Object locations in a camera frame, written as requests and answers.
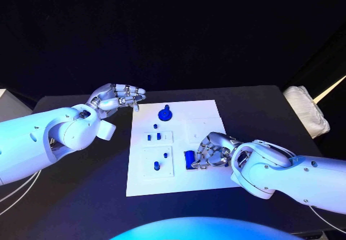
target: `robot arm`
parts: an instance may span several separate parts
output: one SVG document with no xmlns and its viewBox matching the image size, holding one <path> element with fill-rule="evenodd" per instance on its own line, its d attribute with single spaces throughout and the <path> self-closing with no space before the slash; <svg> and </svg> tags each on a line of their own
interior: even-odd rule
<svg viewBox="0 0 346 240">
<path fill-rule="evenodd" d="M 116 126 L 103 119 L 120 107 L 139 111 L 142 88 L 105 84 L 85 104 L 32 114 L 0 123 L 0 185 L 15 182 L 85 149 L 98 136 L 110 140 Z"/>
<path fill-rule="evenodd" d="M 196 158 L 193 167 L 221 167 L 229 163 L 232 181 L 257 197 L 268 199 L 278 190 L 302 204 L 346 214 L 343 160 L 296 156 L 271 143 L 260 140 L 241 143 L 216 132 L 202 141 Z"/>
</svg>

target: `table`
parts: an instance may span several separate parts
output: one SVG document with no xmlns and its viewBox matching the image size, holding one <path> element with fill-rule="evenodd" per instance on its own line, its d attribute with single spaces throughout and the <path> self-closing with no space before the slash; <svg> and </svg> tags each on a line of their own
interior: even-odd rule
<svg viewBox="0 0 346 240">
<path fill-rule="evenodd" d="M 88 97 L 46 96 L 33 112 L 71 107 Z M 225 131 L 241 141 L 261 139 L 297 155 L 322 155 L 276 86 L 154 91 L 143 103 L 196 100 L 216 101 Z M 2 239 L 110 239 L 154 221 L 199 216 L 250 221 L 289 233 L 330 229 L 310 208 L 278 191 L 268 200 L 240 187 L 126 197 L 133 109 L 121 108 L 107 121 L 117 126 L 111 140 L 97 138 L 45 168 L 30 192 L 0 216 Z M 20 184 L 2 186 L 2 195 Z M 346 227 L 345 215 L 317 212 Z"/>
</svg>

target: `white cushion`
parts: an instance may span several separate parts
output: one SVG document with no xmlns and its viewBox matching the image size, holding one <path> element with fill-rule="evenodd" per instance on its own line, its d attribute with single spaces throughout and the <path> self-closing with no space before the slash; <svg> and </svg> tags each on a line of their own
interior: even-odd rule
<svg viewBox="0 0 346 240">
<path fill-rule="evenodd" d="M 317 136 L 330 131 L 330 124 L 325 119 L 323 112 L 309 95 L 309 91 L 304 86 L 290 86 L 283 92 L 283 95 L 290 103 L 304 128 L 315 139 Z"/>
</svg>

